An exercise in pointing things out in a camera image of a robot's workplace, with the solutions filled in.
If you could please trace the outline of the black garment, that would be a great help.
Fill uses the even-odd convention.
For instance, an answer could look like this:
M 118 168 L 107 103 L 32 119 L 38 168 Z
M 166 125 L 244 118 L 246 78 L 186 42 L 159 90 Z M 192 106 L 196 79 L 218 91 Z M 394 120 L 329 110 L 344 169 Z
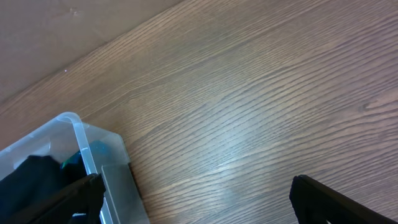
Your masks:
M 86 176 L 81 156 L 59 163 L 51 156 L 29 156 L 1 180 L 1 219 L 39 203 Z

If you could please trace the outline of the blue sparkly cloth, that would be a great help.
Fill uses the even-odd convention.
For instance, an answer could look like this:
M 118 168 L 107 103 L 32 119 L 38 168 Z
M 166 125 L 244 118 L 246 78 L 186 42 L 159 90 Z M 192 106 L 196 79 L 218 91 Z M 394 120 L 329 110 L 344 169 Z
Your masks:
M 71 157 L 61 163 L 60 168 L 63 170 L 76 167 L 83 169 L 87 174 L 97 173 L 98 166 L 105 161 L 110 155 L 111 148 L 102 141 L 93 141 L 88 148 L 84 148 L 83 152 L 78 150 Z

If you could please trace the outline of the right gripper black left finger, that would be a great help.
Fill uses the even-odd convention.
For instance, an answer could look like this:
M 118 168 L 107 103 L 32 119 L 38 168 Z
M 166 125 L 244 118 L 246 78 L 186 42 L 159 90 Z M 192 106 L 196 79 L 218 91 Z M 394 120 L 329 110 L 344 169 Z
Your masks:
M 42 203 L 17 212 L 6 223 L 99 223 L 105 191 L 102 175 L 90 174 Z

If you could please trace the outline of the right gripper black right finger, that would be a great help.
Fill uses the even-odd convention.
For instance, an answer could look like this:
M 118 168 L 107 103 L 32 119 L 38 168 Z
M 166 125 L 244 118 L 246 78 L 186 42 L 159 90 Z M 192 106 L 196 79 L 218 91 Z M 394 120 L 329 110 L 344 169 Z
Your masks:
M 395 224 L 307 175 L 293 178 L 289 199 L 299 224 Z

